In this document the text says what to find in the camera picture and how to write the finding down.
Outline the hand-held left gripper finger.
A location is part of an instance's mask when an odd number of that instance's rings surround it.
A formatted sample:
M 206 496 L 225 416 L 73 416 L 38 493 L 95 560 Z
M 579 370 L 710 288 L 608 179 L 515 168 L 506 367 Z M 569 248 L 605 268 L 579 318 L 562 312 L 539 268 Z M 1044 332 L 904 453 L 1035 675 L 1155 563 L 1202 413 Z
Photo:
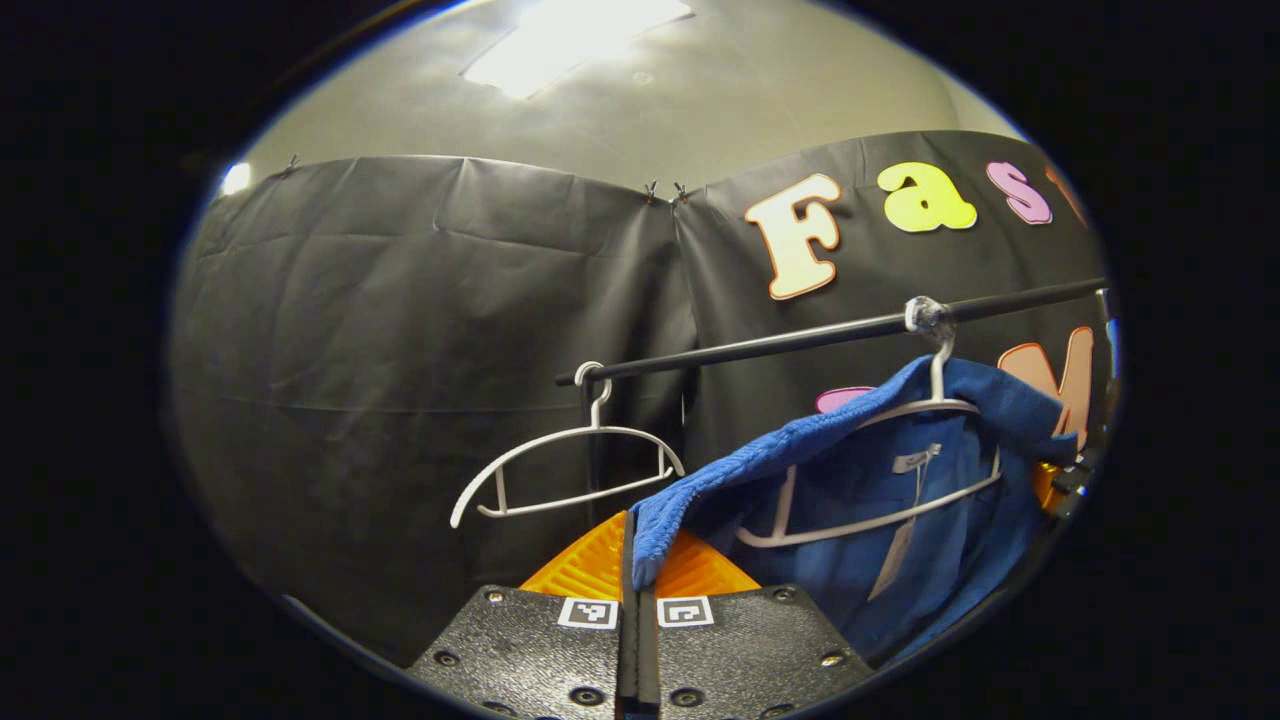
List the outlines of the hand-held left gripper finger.
M 621 719 L 637 687 L 617 512 L 518 587 L 484 585 L 410 666 L 480 719 Z
M 874 671 L 795 584 L 763 585 L 682 530 L 645 589 L 639 689 L 658 719 L 782 719 Z

